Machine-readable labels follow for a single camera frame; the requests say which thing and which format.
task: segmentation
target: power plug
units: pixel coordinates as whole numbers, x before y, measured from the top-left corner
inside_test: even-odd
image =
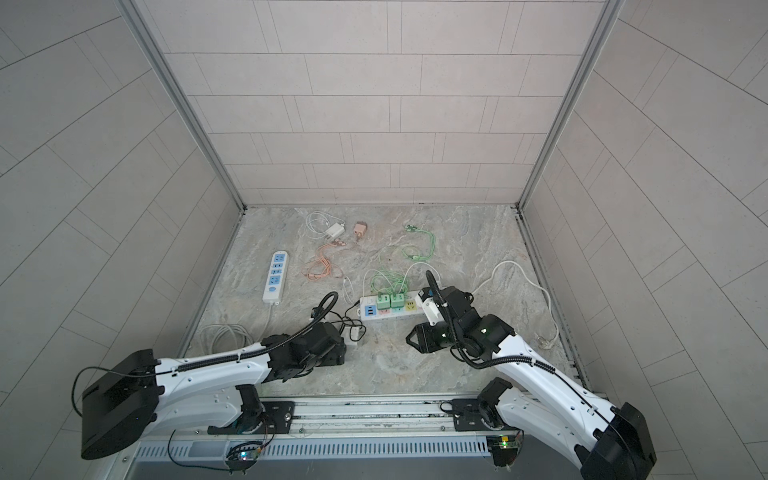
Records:
[[[339,222],[334,223],[328,228],[328,230],[326,230],[326,235],[332,242],[335,239],[341,237],[342,234],[344,234],[344,225]]]

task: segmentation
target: gray marble surface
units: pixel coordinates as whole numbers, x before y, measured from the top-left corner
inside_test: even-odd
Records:
[[[302,276],[302,265],[311,260],[322,240],[303,235],[310,209],[252,208],[243,219],[237,238],[199,328],[211,323],[239,323],[255,340],[277,333],[293,333],[308,322],[310,310],[331,290],[341,293],[342,279],[334,276],[309,281]],[[352,280],[353,299],[363,295],[362,276],[368,269],[380,268],[379,251],[393,244],[429,249],[429,238],[408,233],[403,226],[412,223],[430,230],[436,237],[434,257],[429,263],[442,276],[441,286],[454,285],[472,291],[491,275],[501,260],[515,260],[535,281],[528,251],[509,206],[406,206],[406,207],[326,207],[329,214],[346,221],[341,240],[344,251],[332,256],[333,262]],[[352,228],[357,221],[368,224],[366,235],[356,241]],[[283,302],[270,309],[262,300],[267,267],[276,250],[290,255]],[[404,273],[411,265],[402,253],[388,249],[382,255],[384,267]],[[414,266],[409,274],[409,290],[427,285],[425,266]],[[349,306],[342,298],[336,312]],[[558,340],[542,349],[554,335],[554,324],[541,291],[530,286],[512,265],[500,267],[492,282],[479,290],[473,306],[481,315],[494,313],[512,325],[525,340],[559,369],[568,364]],[[356,309],[350,310],[355,316]],[[500,375],[496,369],[475,371],[453,359],[447,349],[422,355],[405,342],[406,335],[424,319],[380,320],[367,322],[368,332],[349,347],[346,363],[315,369],[307,377],[288,382],[270,382],[260,387],[262,396],[391,394],[413,392],[477,392]],[[217,351],[231,349],[225,337]],[[200,335],[195,335],[187,356],[200,355]]]

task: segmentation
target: power strip with colorful sockets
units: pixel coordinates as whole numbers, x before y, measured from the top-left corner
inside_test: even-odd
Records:
[[[390,295],[364,296],[360,299],[360,307],[357,309],[358,318],[361,320],[379,320],[424,316],[424,310],[416,302],[416,297],[419,295],[418,290],[400,295],[402,298]],[[396,305],[402,303],[402,306],[393,307],[392,302]]]

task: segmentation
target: tiled wall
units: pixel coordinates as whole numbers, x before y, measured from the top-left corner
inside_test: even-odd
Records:
[[[137,3],[247,204],[516,202],[602,8]]]
[[[82,478],[74,375],[175,355],[238,212],[111,0],[0,29],[0,478]]]
[[[768,472],[766,31],[759,0],[627,0],[525,211],[656,480]]]

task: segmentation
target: power strip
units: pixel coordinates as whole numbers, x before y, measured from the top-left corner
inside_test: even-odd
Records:
[[[261,299],[265,303],[280,304],[283,295],[283,285],[288,271],[288,252],[278,250],[272,255],[270,268],[266,271],[266,285]]]
[[[357,309],[358,318],[365,320],[379,320],[379,319],[404,319],[409,317],[424,316],[424,310],[416,302],[416,297],[419,295],[419,290],[413,290],[412,292],[406,292],[403,306],[389,307],[380,309],[377,305],[381,305],[382,299],[378,295],[364,296],[360,299],[360,307]],[[392,299],[387,296],[387,304],[391,305]]]

